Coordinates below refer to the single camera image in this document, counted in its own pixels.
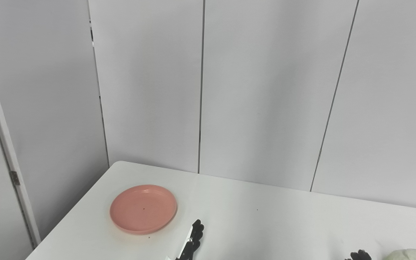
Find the panel seam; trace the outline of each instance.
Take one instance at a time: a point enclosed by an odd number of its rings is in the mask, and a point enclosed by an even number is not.
[[[352,22],[351,22],[351,28],[350,28],[350,32],[349,32],[349,35],[348,35],[348,40],[346,41],[346,47],[344,49],[343,58],[341,60],[340,71],[338,73],[337,85],[335,86],[335,91],[333,92],[333,98],[331,100],[330,110],[328,112],[327,123],[325,124],[324,136],[322,137],[322,143],[320,144],[319,155],[317,157],[317,163],[316,163],[316,167],[314,169],[314,176],[312,177],[311,188],[310,188],[309,191],[312,191],[312,188],[314,187],[314,181],[316,179],[317,167],[319,166],[320,155],[322,154],[322,148],[324,147],[325,135],[327,134],[328,123],[330,122],[330,115],[332,114],[333,104],[335,103],[335,97],[337,95],[338,85],[340,84],[341,72],[343,71],[343,65],[345,64],[346,53],[348,51],[348,46],[350,44],[350,38],[351,38],[351,33],[352,33],[352,30],[353,30],[353,26],[354,26],[355,15],[357,13],[357,7],[359,7],[359,0],[357,0],[357,3],[355,5],[354,15],[353,15]]]

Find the gray wall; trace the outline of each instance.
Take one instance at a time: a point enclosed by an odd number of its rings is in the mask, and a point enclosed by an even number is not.
[[[206,0],[200,173],[310,190],[357,0]],[[196,170],[201,1],[91,0],[111,161]],[[416,2],[360,0],[312,191],[416,206]]]
[[[0,0],[0,101],[45,237],[108,168],[86,0]]]
[[[110,163],[198,170],[202,0],[90,0]]]
[[[416,206],[416,1],[360,1],[313,191]]]

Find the door hinge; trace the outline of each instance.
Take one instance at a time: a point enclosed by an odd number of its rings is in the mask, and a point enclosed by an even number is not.
[[[18,179],[18,175],[16,171],[10,171],[10,179],[15,186],[20,186],[20,180]]]

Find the plush toy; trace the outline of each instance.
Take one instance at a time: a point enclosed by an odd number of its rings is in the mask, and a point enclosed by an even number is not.
[[[372,260],[364,250],[351,253],[351,258],[352,260]],[[396,250],[391,252],[384,260],[416,260],[416,250]]]
[[[385,260],[416,260],[416,250],[396,250],[390,253]]]

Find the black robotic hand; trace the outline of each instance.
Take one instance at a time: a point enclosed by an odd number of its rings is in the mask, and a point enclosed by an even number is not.
[[[192,229],[189,238],[186,240],[186,244],[179,258],[175,260],[193,260],[194,252],[200,247],[200,239],[203,236],[203,229],[205,226],[200,219],[196,220],[192,224]]]
[[[351,253],[351,258],[352,260],[372,260],[372,258],[370,257],[370,255],[365,252],[364,250],[359,250],[356,252],[352,252]]]

